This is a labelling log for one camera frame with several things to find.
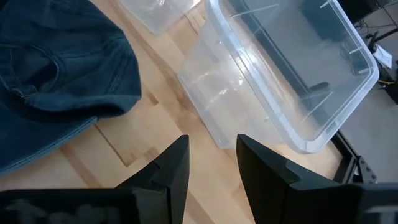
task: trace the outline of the wooden surface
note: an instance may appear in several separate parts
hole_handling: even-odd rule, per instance
[[[115,187],[182,134],[190,136],[185,223],[253,223],[234,151],[218,149],[178,80],[181,64],[205,21],[203,3],[168,32],[154,36],[113,0],[93,1],[126,33],[139,61],[144,96],[125,116],[99,122],[45,158],[0,178],[0,190]],[[279,154],[332,178],[341,155]]]

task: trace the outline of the transparent plastic box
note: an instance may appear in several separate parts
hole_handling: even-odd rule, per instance
[[[220,148],[247,134],[314,153],[377,82],[337,1],[206,0],[179,79]]]
[[[151,32],[161,34],[201,0],[121,0]]]

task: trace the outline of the denim fabric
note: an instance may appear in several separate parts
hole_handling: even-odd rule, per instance
[[[141,97],[134,52],[88,0],[0,0],[0,174]]]

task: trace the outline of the plastic storage bin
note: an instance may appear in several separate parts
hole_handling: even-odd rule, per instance
[[[205,5],[179,79],[220,148],[243,133],[318,152],[377,82],[376,62],[337,1]]]
[[[151,32],[160,34],[201,0],[121,0]]]

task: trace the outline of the wooden table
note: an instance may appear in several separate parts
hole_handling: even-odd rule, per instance
[[[188,134],[185,223],[254,223],[235,152],[217,148],[177,80],[205,21],[203,3],[155,36],[117,1],[93,2],[125,31],[138,57],[144,96],[125,116],[103,120],[45,158],[1,177],[0,189],[115,187]],[[274,150],[328,178],[341,160],[332,143],[311,155],[287,146]]]

